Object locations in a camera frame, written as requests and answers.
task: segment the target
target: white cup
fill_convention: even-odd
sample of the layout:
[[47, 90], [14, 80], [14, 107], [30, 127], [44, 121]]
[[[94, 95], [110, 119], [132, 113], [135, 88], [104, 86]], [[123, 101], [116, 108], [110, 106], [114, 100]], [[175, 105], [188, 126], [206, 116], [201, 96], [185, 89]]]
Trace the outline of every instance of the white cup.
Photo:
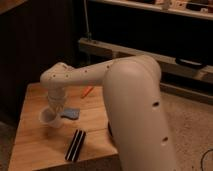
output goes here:
[[45, 108], [39, 115], [39, 121], [53, 128], [60, 128], [63, 124], [59, 113], [54, 113], [50, 108]]

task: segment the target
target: marker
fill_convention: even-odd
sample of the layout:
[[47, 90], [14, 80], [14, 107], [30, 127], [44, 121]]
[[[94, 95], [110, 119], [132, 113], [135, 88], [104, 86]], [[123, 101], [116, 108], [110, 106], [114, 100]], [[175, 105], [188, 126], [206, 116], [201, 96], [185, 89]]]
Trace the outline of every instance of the marker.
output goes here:
[[87, 86], [85, 90], [83, 91], [81, 98], [85, 98], [92, 90], [94, 89], [94, 86]]
[[85, 131], [76, 130], [75, 135], [72, 139], [72, 142], [68, 148], [67, 154], [65, 156], [65, 159], [67, 161], [72, 161], [72, 162], [77, 161], [85, 136], [86, 136]]

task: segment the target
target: cable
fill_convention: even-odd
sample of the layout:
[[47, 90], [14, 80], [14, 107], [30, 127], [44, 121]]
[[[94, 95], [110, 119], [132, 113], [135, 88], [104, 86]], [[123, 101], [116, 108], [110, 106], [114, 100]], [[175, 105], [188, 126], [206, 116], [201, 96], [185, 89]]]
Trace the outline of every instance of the cable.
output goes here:
[[205, 153], [203, 153], [202, 157], [201, 157], [201, 160], [200, 160], [200, 168], [201, 168], [201, 171], [204, 171], [203, 169], [203, 160], [204, 158], [206, 157], [206, 155], [209, 153], [209, 152], [213, 152], [213, 149], [209, 149], [207, 150]]

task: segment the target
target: wall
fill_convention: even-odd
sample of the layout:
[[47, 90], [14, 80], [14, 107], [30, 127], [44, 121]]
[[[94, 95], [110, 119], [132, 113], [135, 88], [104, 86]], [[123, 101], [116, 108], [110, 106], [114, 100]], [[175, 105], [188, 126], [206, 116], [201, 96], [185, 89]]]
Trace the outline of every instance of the wall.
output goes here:
[[28, 83], [58, 61], [75, 65], [72, 1], [29, 0], [0, 15], [0, 120], [17, 123]]

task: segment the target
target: shelf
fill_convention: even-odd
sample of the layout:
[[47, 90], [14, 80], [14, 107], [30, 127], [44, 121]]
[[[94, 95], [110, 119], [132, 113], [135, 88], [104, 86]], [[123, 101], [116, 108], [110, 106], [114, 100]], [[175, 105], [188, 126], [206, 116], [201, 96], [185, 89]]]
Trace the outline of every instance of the shelf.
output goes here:
[[146, 4], [141, 2], [127, 1], [127, 0], [89, 0], [89, 1], [105, 3], [110, 5], [120, 5], [124, 7], [135, 8], [135, 9], [164, 12], [164, 13], [194, 17], [199, 19], [213, 20], [213, 13], [188, 10], [184, 7], [183, 7], [184, 9], [180, 9], [178, 7], [175, 8], [174, 5], [172, 5], [171, 0], [164, 0], [164, 3], [162, 4]]
[[[108, 59], [148, 55], [153, 57], [161, 66], [162, 72], [172, 74], [174, 76], [183, 77], [195, 82], [202, 82], [203, 84], [213, 84], [213, 67], [205, 66], [202, 69], [192, 69], [185, 66], [178, 65], [175, 58], [171, 56], [160, 55], [156, 53], [146, 52], [142, 50], [132, 49], [110, 43], [105, 43], [97, 40], [88, 41], [86, 38], [81, 38], [78, 41], [79, 50], [87, 54], [105, 57]], [[192, 90], [191, 87], [180, 87], [161, 82], [161, 89], [167, 93], [183, 96], [185, 98], [197, 100], [199, 102], [213, 104], [212, 92], [201, 92]]]

